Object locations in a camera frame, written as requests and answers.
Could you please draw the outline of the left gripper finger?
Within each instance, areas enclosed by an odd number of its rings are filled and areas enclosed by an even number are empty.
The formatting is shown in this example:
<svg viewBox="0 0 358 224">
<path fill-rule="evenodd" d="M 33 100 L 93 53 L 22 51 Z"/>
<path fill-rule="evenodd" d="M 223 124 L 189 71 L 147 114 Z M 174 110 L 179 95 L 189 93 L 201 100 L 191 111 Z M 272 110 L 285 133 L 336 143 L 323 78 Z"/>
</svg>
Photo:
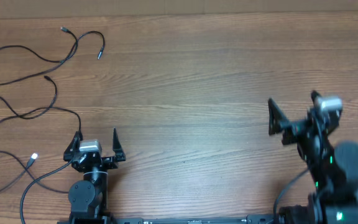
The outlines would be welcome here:
<svg viewBox="0 0 358 224">
<path fill-rule="evenodd" d="M 112 150 L 115 153 L 116 162 L 124 162 L 124 161 L 126 161 L 126 155 L 125 155 L 125 153 L 123 151 L 121 143 L 119 142 L 119 138 L 118 138 L 118 135 L 117 135 L 116 128 L 113 128 Z"/>
<path fill-rule="evenodd" d="M 63 160 L 70 161 L 74 158 L 74 155 L 79 150 L 81 142 L 81 131 L 77 131 L 68 145 L 67 149 L 63 153 Z"/>
</svg>

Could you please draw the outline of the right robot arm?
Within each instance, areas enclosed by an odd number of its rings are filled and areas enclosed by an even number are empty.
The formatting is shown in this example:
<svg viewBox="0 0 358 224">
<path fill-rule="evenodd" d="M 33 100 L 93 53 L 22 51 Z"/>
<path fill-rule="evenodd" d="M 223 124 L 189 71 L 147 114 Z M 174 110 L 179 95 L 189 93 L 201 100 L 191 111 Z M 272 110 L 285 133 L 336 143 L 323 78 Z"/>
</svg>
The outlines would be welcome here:
<svg viewBox="0 0 358 224">
<path fill-rule="evenodd" d="M 358 142 L 329 142 L 342 114 L 339 97 L 314 92 L 311 99 L 313 106 L 298 121 L 290 121 L 268 100 L 269 135 L 281 134 L 282 144 L 296 144 L 316 189 L 305 207 L 279 208 L 276 200 L 272 223 L 358 223 Z"/>
</svg>

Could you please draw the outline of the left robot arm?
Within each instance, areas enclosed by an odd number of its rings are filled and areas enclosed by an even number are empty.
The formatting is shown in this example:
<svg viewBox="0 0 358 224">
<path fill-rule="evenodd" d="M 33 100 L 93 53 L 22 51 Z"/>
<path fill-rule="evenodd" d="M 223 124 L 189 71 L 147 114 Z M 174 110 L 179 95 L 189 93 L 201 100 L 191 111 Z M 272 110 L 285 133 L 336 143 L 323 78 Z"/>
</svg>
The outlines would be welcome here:
<svg viewBox="0 0 358 224">
<path fill-rule="evenodd" d="M 126 155 L 119 142 L 116 129 L 112 133 L 113 156 L 102 156 L 102 147 L 97 139 L 83 139 L 77 131 L 63 153 L 63 160 L 69 162 L 83 179 L 75 182 L 68 191 L 71 212 L 68 223 L 112 224 L 117 221 L 108 212 L 108 171 L 117 169 Z"/>
</svg>

